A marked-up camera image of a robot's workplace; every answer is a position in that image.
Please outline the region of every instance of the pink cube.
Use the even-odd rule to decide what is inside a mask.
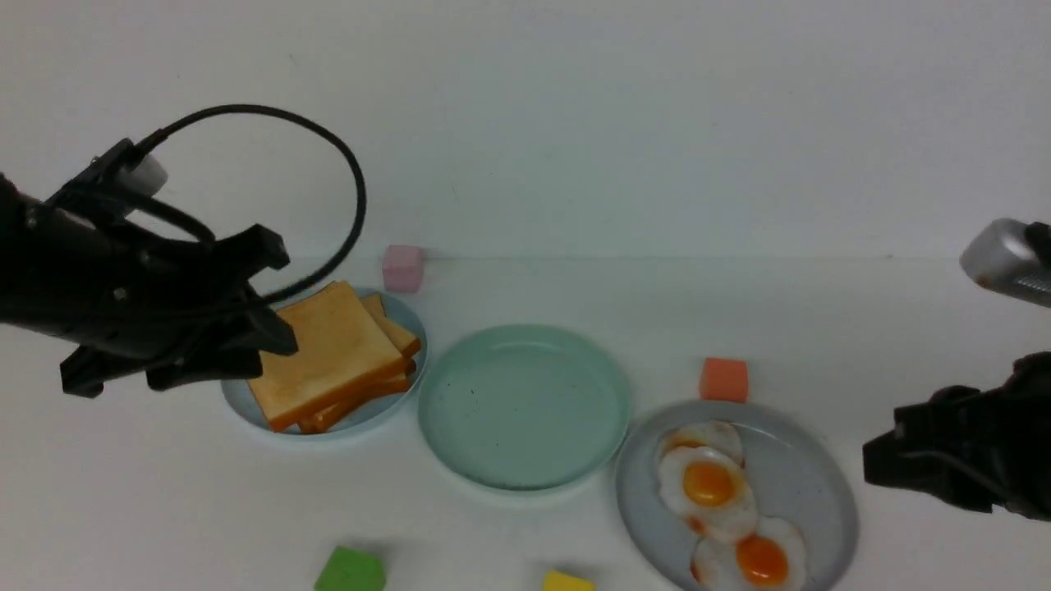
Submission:
[[[423,283],[424,249],[418,246],[388,246],[384,253],[384,289],[415,293]]]

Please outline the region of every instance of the egg white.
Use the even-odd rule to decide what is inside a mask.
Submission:
[[[710,462],[725,468],[735,482],[734,497],[717,507],[703,507],[691,501],[682,483],[686,467],[695,462]],[[658,463],[657,480],[661,502],[697,533],[723,544],[735,544],[756,531],[759,522],[756,495],[744,470],[725,454],[710,447],[673,449]]]
[[[661,439],[661,444],[657,448],[657,460],[679,447],[710,447],[729,456],[738,466],[744,466],[744,446],[741,445],[741,436],[737,433],[737,429],[725,421],[695,423],[671,431]]]
[[[799,528],[780,517],[762,517],[756,535],[774,541],[785,553],[788,576],[781,585],[753,585],[737,564],[736,546],[708,538],[694,551],[689,565],[694,578],[708,591],[801,591],[806,584],[806,543]]]

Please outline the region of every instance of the black cable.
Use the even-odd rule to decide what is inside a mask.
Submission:
[[[73,187],[69,190],[76,195],[95,199],[119,199],[122,203],[125,203],[135,209],[150,216],[151,218],[156,218],[183,230],[184,232],[198,239],[198,241],[202,244],[211,245],[215,242],[215,235],[200,220],[182,209],[172,207],[167,203],[158,201],[151,197],[145,197],[117,186],[107,187],[105,191],[101,191],[91,186]]]
[[[152,151],[157,146],[164,143],[172,134],[179,131],[193,123],[199,121],[217,117],[220,115],[232,115],[232,114],[251,114],[251,115],[262,115],[265,117],[272,117],[275,119],[282,119],[288,121],[289,123],[294,123],[300,127],[304,127],[315,135],[321,136],[328,143],[335,146],[339,150],[339,154],[347,160],[350,165],[351,171],[354,174],[354,188],[356,191],[357,202],[354,209],[354,221],[351,224],[350,232],[344,240],[343,244],[335,251],[332,257],[329,258],[321,267],[311,272],[310,274],[304,277],[303,279],[293,282],[276,291],[267,293],[266,295],[250,302],[239,302],[234,304],[221,304],[214,306],[204,306],[201,308],[194,308],[190,310],[176,310],[176,311],[163,311],[163,312],[144,312],[144,311],[97,311],[97,310],[60,310],[54,308],[30,308],[19,306],[17,308],[6,308],[0,307],[0,317],[15,312],[20,319],[35,320],[35,321],[46,321],[46,322],[79,322],[79,323],[91,323],[91,322],[105,322],[106,324],[156,324],[156,323],[169,323],[169,322],[189,322],[189,321],[205,321],[225,318],[229,315],[241,314],[250,310],[259,309],[265,306],[270,306],[279,302],[285,301],[293,295],[302,293],[307,289],[313,287],[329,273],[336,269],[339,264],[347,258],[350,253],[350,249],[353,248],[357,239],[362,236],[362,228],[365,226],[365,209],[366,209],[366,197],[365,197],[365,177],[362,174],[362,167],[357,163],[357,158],[354,157],[354,152],[351,151],[350,147],[344,143],[335,134],[329,131],[325,127],[310,121],[305,117],[295,115],[294,113],[289,113],[284,109],[262,106],[262,105],[250,105],[250,104],[230,104],[221,105],[197,113],[190,114],[179,121],[176,121],[167,127],[162,127],[157,131],[153,131],[147,136],[144,140],[136,145],[139,151],[139,158],[145,158],[150,151]]]

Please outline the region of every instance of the green cube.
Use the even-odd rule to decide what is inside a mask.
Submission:
[[[379,558],[336,546],[329,556],[314,591],[383,591],[387,585]]]

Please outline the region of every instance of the egg yolk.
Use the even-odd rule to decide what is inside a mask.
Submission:
[[[788,578],[788,558],[768,537],[754,535],[738,544],[737,565],[745,580],[759,587],[781,585]]]
[[[718,507],[734,496],[729,470],[714,462],[694,462],[682,477],[686,498],[701,507]]]

